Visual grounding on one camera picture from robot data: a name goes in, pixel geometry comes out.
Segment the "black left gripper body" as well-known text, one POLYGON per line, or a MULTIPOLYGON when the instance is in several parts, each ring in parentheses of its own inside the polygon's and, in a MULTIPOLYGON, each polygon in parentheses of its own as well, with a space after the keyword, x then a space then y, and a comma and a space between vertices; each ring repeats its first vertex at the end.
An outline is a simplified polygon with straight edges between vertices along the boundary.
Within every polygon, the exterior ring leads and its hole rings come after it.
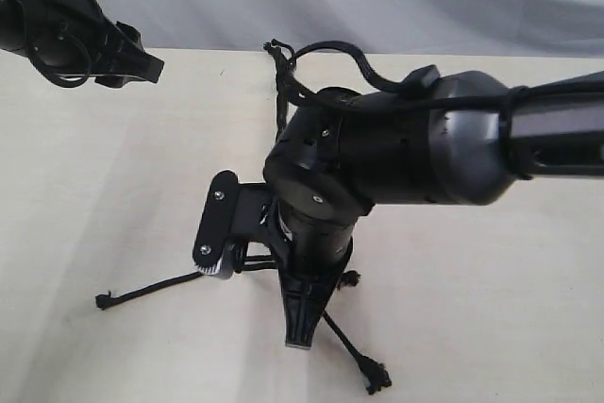
POLYGON ((98 0, 1 0, 1 47, 29 60, 49 82, 115 85, 117 22, 98 0))

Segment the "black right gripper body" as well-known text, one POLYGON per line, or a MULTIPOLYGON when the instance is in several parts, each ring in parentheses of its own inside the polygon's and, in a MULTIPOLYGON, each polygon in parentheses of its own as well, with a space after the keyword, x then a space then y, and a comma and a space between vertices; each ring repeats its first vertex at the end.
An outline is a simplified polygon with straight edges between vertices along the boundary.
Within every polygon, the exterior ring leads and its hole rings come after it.
POLYGON ((263 222, 263 243, 283 290, 334 290, 352 253, 353 225, 316 219, 278 199, 263 222))

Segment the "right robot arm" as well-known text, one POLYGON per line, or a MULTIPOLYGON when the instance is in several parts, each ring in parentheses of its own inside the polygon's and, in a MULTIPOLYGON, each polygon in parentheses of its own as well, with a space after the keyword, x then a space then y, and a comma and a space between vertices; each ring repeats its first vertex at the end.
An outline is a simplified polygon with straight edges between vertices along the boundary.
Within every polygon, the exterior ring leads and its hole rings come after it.
POLYGON ((378 205, 486 206, 536 177, 603 175, 603 76, 510 88, 434 67, 394 92, 330 87, 301 107, 263 178, 285 342, 309 348, 378 205))

